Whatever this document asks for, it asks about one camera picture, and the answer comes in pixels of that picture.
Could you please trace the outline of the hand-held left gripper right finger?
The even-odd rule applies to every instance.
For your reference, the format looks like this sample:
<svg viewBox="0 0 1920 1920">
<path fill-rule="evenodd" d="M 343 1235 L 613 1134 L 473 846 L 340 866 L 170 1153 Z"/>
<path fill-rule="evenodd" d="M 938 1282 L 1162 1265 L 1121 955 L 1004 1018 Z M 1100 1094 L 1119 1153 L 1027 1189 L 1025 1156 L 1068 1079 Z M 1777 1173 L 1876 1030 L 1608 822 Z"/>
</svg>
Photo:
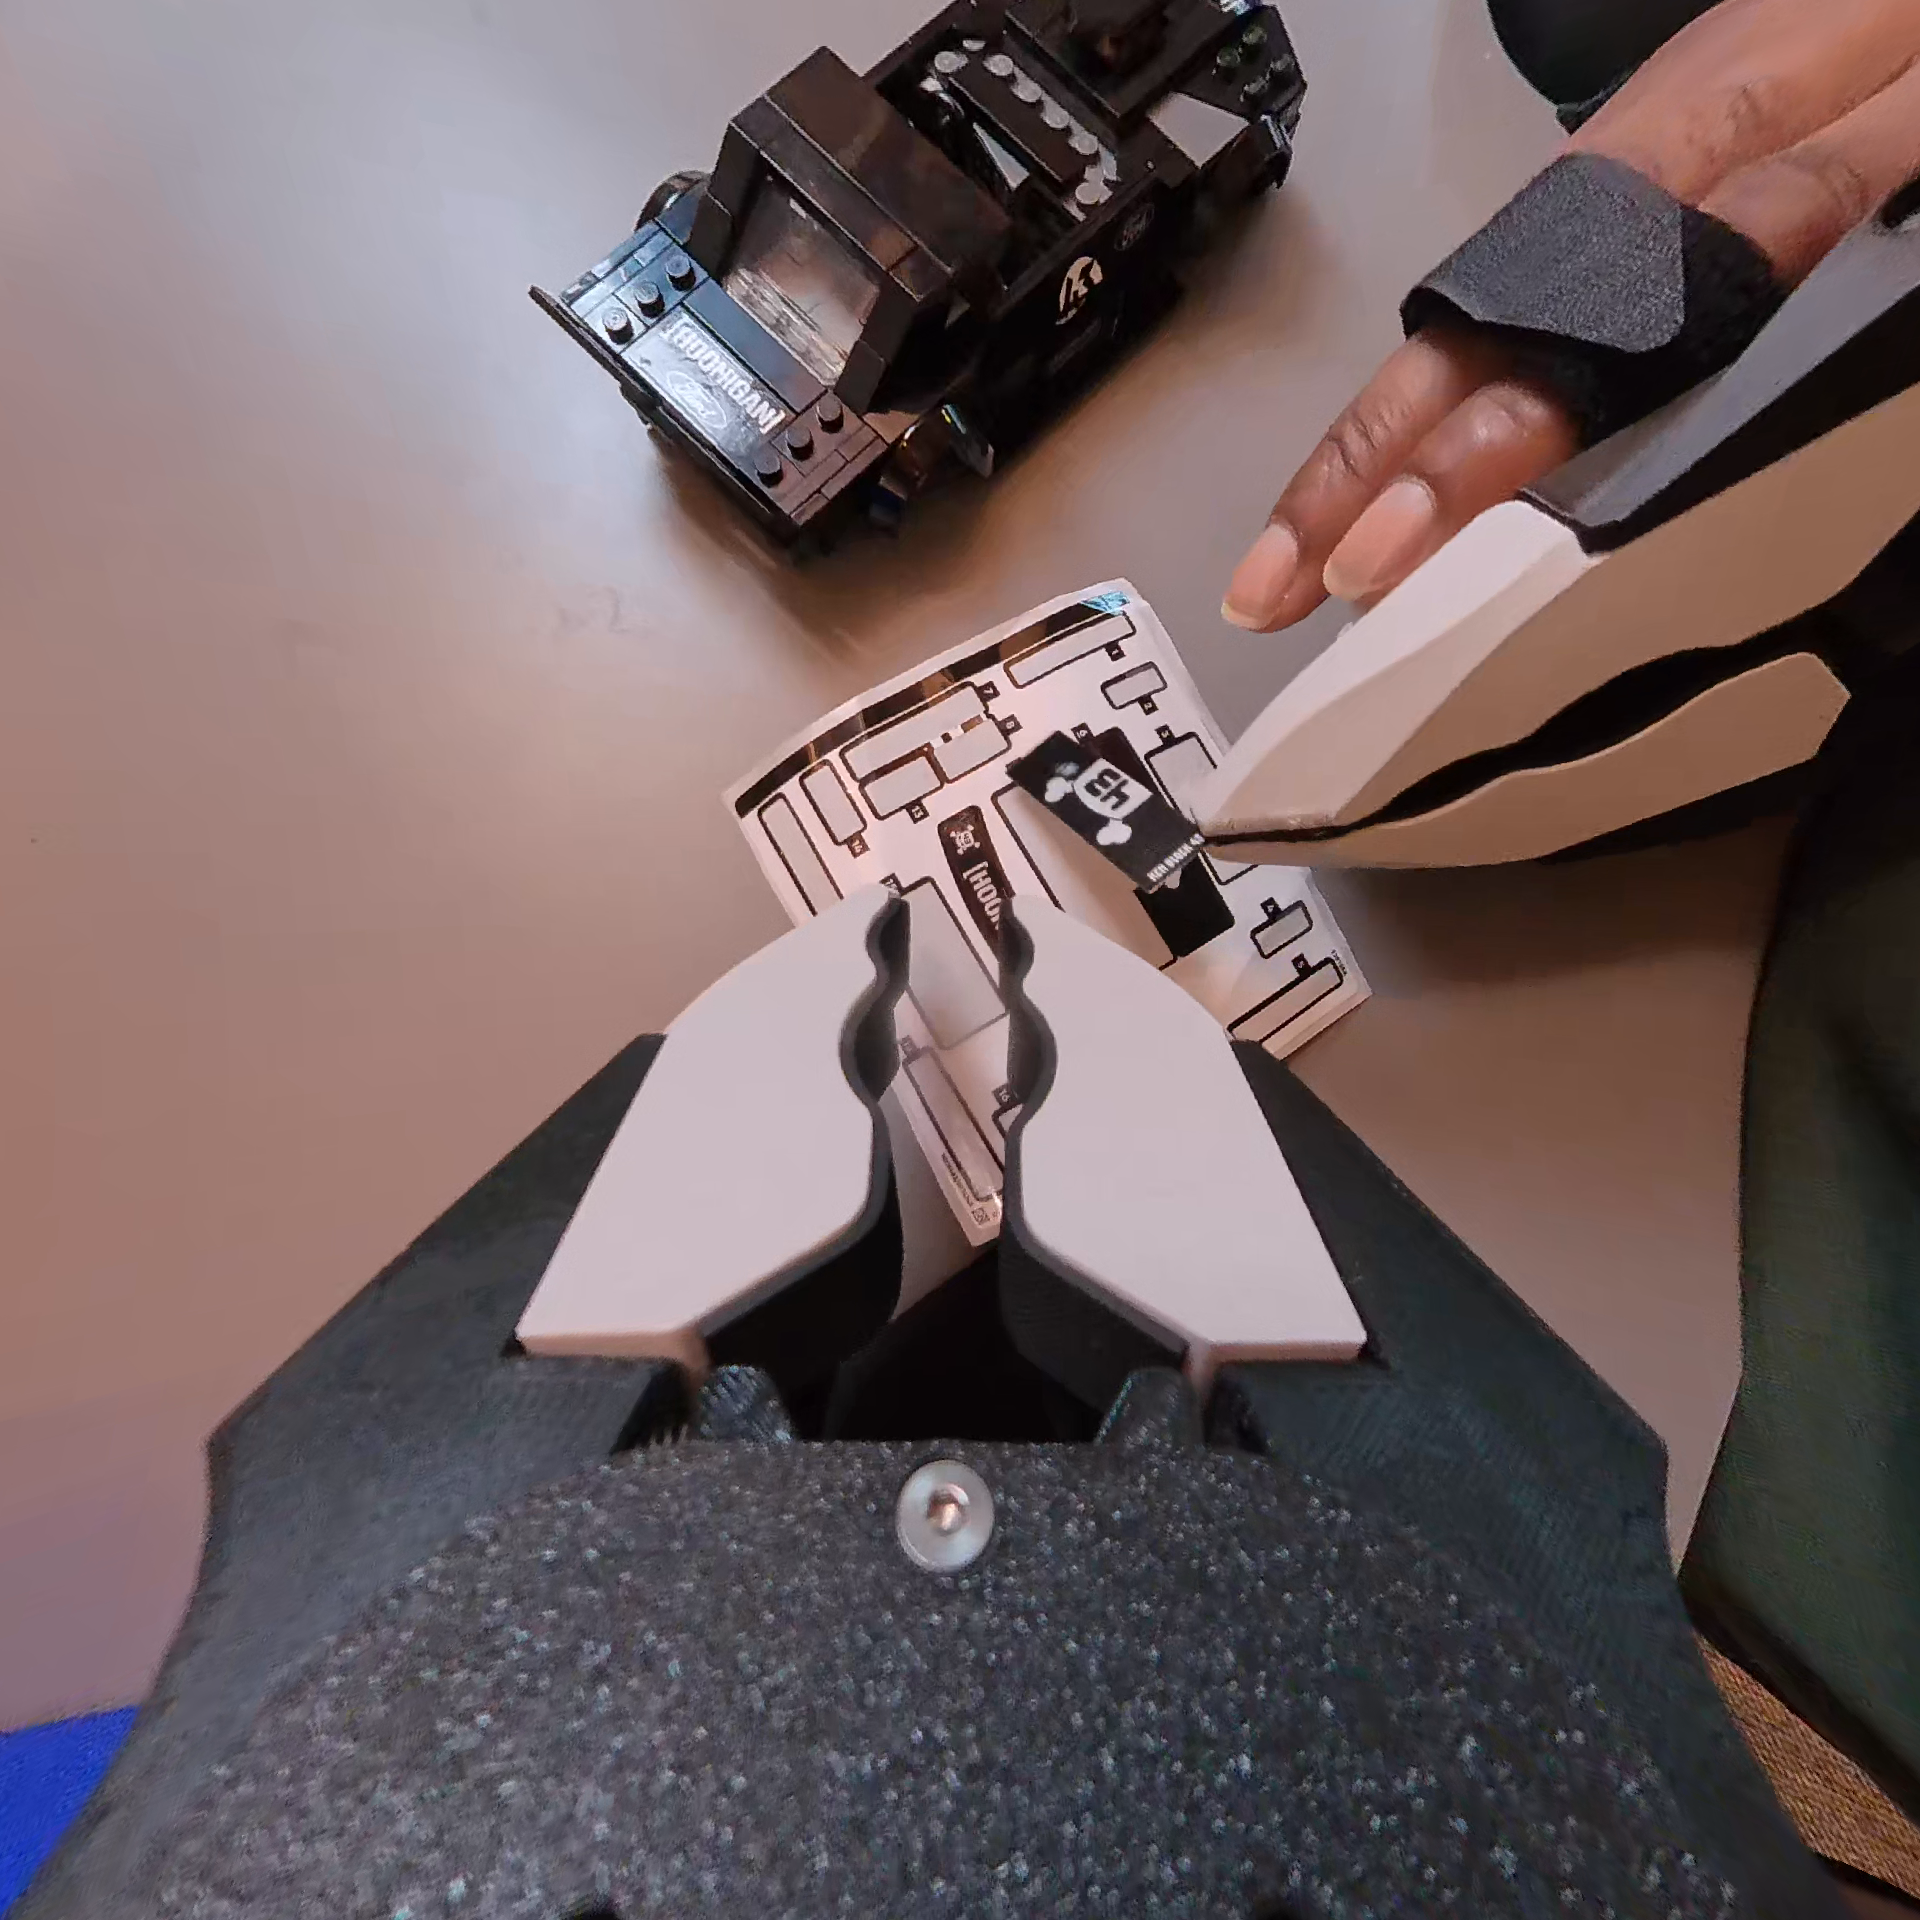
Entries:
<svg viewBox="0 0 1920 1920">
<path fill-rule="evenodd" d="M 1018 1094 L 1000 1316 L 1087 1427 L 1162 1370 L 1208 1406 L 1220 1379 L 1363 1364 L 1369 1334 L 1275 1131 L 1275 1062 L 1145 961 L 1045 900 L 1001 929 Z"/>
</svg>

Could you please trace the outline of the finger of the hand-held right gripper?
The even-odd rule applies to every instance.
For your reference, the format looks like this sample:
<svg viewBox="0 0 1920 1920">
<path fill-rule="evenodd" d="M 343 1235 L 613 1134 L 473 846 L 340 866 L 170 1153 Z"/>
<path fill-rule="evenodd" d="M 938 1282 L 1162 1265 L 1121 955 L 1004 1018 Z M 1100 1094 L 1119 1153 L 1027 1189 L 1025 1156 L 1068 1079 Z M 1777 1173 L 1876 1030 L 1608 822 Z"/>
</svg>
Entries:
<svg viewBox="0 0 1920 1920">
<path fill-rule="evenodd" d="M 1829 603 L 1915 514 L 1915 451 L 1905 391 L 1602 556 L 1525 501 L 1488 509 L 1260 713 L 1203 787 L 1203 834 L 1306 843 L 1396 822 L 1385 812 L 1417 782 L 1522 743 L 1629 670 L 1705 654 L 1716 686 L 1763 665 L 1735 650 Z M 1555 748 L 1475 789 L 1616 743 Z"/>
<path fill-rule="evenodd" d="M 1292 853 L 1312 868 L 1472 868 L 1547 857 L 1809 761 L 1849 701 L 1818 657 L 1778 657 L 1625 741 L 1499 775 L 1461 799 Z"/>
</svg>

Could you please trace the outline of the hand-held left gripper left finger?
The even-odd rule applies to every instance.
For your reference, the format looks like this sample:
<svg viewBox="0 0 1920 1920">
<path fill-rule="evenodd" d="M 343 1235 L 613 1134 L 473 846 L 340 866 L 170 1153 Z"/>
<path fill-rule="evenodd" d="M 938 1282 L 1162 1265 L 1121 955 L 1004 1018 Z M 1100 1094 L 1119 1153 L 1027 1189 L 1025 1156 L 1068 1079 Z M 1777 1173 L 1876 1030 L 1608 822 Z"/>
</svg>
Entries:
<svg viewBox="0 0 1920 1920">
<path fill-rule="evenodd" d="M 517 1341 L 538 1358 L 729 1364 L 829 1435 L 842 1364 L 903 1285 L 896 1158 L 908 908 L 852 894 L 715 980 L 664 1033 Z"/>
</svg>

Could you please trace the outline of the sticker sheet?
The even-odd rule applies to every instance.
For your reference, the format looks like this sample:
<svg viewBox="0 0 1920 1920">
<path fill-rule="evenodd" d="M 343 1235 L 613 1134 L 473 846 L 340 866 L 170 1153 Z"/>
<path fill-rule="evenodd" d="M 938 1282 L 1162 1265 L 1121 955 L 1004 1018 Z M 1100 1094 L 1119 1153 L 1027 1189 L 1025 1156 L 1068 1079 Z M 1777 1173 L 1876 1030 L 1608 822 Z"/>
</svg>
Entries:
<svg viewBox="0 0 1920 1920">
<path fill-rule="evenodd" d="M 875 882 L 905 900 L 896 1102 L 975 1249 L 1000 1235 L 1018 1118 L 1000 961 L 1011 898 L 1090 923 L 1280 1059 L 1371 995 L 1306 870 L 1205 854 L 1140 894 L 1012 779 L 1052 734 L 1092 741 L 1177 807 L 1228 748 L 1140 593 L 1103 582 L 874 687 L 728 798 L 794 921 Z"/>
</svg>

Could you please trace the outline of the black lego car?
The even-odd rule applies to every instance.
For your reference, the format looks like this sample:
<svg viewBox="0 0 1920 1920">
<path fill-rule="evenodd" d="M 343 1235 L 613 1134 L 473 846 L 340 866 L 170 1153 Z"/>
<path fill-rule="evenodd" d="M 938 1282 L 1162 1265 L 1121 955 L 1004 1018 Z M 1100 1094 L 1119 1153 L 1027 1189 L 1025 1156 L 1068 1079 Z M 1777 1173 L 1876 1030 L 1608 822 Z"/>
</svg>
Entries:
<svg viewBox="0 0 1920 1920">
<path fill-rule="evenodd" d="M 864 74 L 810 55 L 530 299 L 746 522 L 820 548 L 993 476 L 1157 330 L 1303 100 L 1273 5 L 946 5 Z"/>
</svg>

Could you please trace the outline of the blue storage bin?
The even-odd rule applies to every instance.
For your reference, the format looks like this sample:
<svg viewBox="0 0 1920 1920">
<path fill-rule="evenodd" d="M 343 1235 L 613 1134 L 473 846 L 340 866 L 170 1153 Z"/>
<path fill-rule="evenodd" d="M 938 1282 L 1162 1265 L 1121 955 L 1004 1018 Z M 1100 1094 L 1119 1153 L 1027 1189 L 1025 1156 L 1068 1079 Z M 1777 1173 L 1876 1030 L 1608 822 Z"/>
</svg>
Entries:
<svg viewBox="0 0 1920 1920">
<path fill-rule="evenodd" d="M 2 1733 L 2 1839 L 29 1852 L 85 1806 L 128 1739 L 138 1708 L 88 1711 Z"/>
</svg>

